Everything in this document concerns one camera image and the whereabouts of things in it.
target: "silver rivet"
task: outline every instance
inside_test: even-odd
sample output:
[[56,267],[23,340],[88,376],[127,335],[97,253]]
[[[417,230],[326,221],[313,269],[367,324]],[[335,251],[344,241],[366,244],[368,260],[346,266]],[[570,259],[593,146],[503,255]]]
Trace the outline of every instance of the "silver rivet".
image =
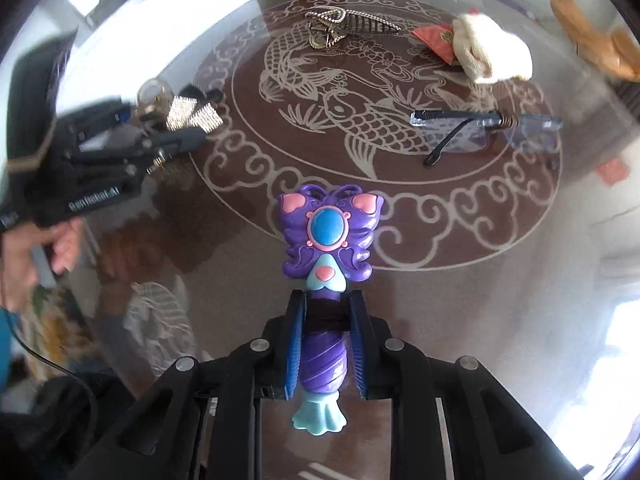
[[175,362],[175,367],[180,372],[186,372],[187,370],[191,370],[195,361],[193,357],[181,357]]
[[478,368],[478,360],[471,355],[465,355],[460,358],[460,366],[467,370],[476,370]]
[[385,341],[385,347],[392,352],[398,352],[404,348],[404,341],[391,337]]
[[264,352],[269,349],[269,342],[266,339],[254,339],[250,344],[251,350],[254,352]]

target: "blue oval gem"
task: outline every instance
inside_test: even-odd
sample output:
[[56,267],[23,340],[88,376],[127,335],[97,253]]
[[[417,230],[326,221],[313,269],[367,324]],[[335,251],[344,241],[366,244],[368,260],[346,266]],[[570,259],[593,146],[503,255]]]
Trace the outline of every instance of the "blue oval gem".
[[335,244],[343,232],[342,215],[335,209],[322,209],[311,219],[311,235],[321,245]]

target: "red object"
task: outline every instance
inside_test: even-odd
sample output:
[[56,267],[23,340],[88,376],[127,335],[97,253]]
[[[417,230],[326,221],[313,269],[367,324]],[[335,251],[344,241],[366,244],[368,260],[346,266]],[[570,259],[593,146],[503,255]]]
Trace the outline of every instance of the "red object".
[[442,25],[414,28],[411,35],[438,54],[445,63],[453,64],[456,55],[453,52],[453,27],[451,25],[443,23]]
[[612,158],[608,162],[596,168],[602,181],[608,186],[622,182],[629,176],[628,166],[619,158]]

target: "purple object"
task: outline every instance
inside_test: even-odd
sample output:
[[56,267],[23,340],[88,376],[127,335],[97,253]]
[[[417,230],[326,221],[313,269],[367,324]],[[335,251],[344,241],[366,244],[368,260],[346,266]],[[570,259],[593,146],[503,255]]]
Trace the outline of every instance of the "purple object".
[[[278,197],[283,234],[289,243],[284,273],[306,278],[309,300],[340,301],[346,280],[371,275],[367,248],[380,220],[383,199],[348,185],[327,192],[306,184]],[[313,435],[340,431],[347,423],[337,404],[347,373],[346,336],[342,332],[305,333],[298,378],[304,401],[293,416],[294,427]]]

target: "glass table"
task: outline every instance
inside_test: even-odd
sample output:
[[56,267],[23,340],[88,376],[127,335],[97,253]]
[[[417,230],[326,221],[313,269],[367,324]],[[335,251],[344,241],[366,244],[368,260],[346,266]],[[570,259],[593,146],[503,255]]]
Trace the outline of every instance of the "glass table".
[[[55,14],[50,1],[29,20]],[[610,0],[577,1],[596,28],[625,26]],[[407,32],[311,49],[304,12],[326,5],[404,30],[476,9],[525,41],[534,76],[473,84]],[[59,113],[104,96],[134,98],[152,77],[175,92],[194,82],[224,93],[224,125],[204,147],[153,173],[138,199],[86,218],[81,265],[68,277],[135,394],[178,356],[224,356],[284,312],[302,283],[282,273],[279,194],[311,182],[357,184],[385,199],[373,275],[358,286],[371,314],[427,355],[477,357],[577,468],[593,466],[588,479],[633,443],[637,90],[576,54],[549,0],[115,7],[89,25],[75,16],[88,32],[69,61]],[[24,30],[18,40],[28,42]],[[564,123],[561,145],[540,164],[505,137],[487,149],[461,139],[426,168],[434,140],[408,122],[421,108],[553,115]],[[349,374],[340,396],[348,425],[322,437],[292,427],[297,405],[264,407],[265,478],[388,478],[388,402],[361,401]]]

